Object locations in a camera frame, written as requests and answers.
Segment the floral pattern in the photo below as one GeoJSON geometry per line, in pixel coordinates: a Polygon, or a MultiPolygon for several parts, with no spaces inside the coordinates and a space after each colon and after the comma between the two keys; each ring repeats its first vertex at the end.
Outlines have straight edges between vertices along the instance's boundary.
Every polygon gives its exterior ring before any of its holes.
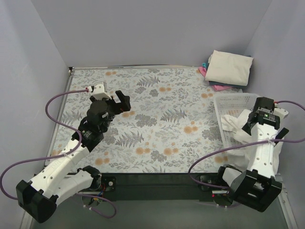
{"type": "MultiPolygon", "coordinates": [[[[70,90],[101,81],[116,101],[116,90],[129,95],[132,109],[115,117],[104,139],[72,172],[91,165],[103,173],[186,173],[196,160],[222,147],[214,94],[242,92],[214,92],[192,68],[76,70],[70,90]]],[[[77,128],[89,97],[68,95],[61,121],[77,128]]],[[[72,134],[60,126],[51,154],[59,154],[72,134]]],[[[226,154],[208,158],[193,172],[216,172],[225,161],[226,154]]]]}

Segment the white cloth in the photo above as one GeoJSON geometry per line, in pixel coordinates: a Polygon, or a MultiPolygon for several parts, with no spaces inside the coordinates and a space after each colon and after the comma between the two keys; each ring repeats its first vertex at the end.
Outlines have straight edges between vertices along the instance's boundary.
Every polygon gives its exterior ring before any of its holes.
{"type": "Polygon", "coordinates": [[[247,86],[253,58],[214,50],[207,81],[247,86]]]}
{"type": "MultiPolygon", "coordinates": [[[[230,131],[233,134],[233,138],[242,143],[253,142],[252,137],[242,130],[242,127],[248,120],[248,116],[251,113],[249,110],[243,110],[238,118],[230,116],[228,114],[221,116],[221,123],[224,131],[230,131]]],[[[282,149],[282,142],[279,142],[273,150],[273,171],[277,174],[279,164],[279,154],[282,149]]],[[[250,161],[251,153],[254,151],[256,146],[248,146],[241,149],[229,150],[228,163],[237,167],[240,170],[246,170],[250,161]]]]}

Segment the white laundry basket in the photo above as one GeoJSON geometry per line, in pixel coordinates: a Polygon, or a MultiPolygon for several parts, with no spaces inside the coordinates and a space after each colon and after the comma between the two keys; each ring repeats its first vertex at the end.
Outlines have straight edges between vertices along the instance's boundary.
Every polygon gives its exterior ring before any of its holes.
{"type": "Polygon", "coordinates": [[[231,132],[223,130],[220,117],[222,115],[231,115],[237,118],[244,109],[252,110],[257,97],[259,97],[259,95],[250,93],[214,95],[214,107],[216,110],[219,130],[224,148],[240,145],[241,143],[235,141],[231,132]]]}

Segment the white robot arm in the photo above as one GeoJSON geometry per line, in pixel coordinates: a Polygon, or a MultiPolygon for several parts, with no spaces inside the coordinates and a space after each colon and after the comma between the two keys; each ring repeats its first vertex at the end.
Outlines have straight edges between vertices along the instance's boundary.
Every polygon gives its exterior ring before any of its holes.
{"type": "Polygon", "coordinates": [[[90,188],[96,190],[101,185],[99,170],[87,166],[70,178],[64,179],[76,164],[86,157],[104,138],[115,115],[130,111],[130,97],[116,91],[120,103],[107,93],[106,83],[88,87],[92,104],[87,116],[81,120],[78,130],[81,132],[81,145],[72,153],[71,149],[79,143],[75,132],[71,140],[56,158],[39,174],[28,182],[22,180],[17,186],[19,205],[39,223],[45,222],[54,213],[56,207],[75,193],[90,188]]]}
{"type": "MultiPolygon", "coordinates": [[[[252,136],[253,142],[282,139],[288,133],[286,128],[278,132],[280,118],[285,118],[288,112],[274,110],[274,100],[257,98],[253,111],[243,127],[243,130],[252,136]]],[[[277,143],[270,141],[249,148],[253,152],[244,172],[233,166],[220,167],[218,175],[230,187],[229,196],[232,200],[263,212],[279,195],[282,184],[275,181],[272,164],[275,144],[277,143]]]]}

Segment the white wall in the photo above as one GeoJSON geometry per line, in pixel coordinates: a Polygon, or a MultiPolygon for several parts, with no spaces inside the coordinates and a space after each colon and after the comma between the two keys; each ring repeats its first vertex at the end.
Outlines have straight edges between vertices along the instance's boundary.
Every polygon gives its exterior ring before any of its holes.
{"type": "Polygon", "coordinates": [[[32,0],[68,66],[197,65],[243,54],[271,0],[32,0]]]}
{"type": "MultiPolygon", "coordinates": [[[[245,52],[254,57],[248,91],[305,105],[304,22],[304,0],[272,1],[245,52]]],[[[305,137],[304,111],[293,105],[285,108],[290,112],[287,138],[305,137]]],[[[287,185],[297,224],[305,228],[305,143],[284,144],[279,172],[287,185]]]]}
{"type": "MultiPolygon", "coordinates": [[[[10,164],[46,156],[54,123],[44,114],[53,95],[63,92],[68,69],[30,0],[0,0],[0,172],[10,164]]],[[[60,100],[50,111],[56,116],[60,100]]],[[[41,163],[15,167],[4,178],[15,187],[42,168],[41,163]]],[[[23,210],[0,193],[0,224],[19,228],[23,210]]]]}

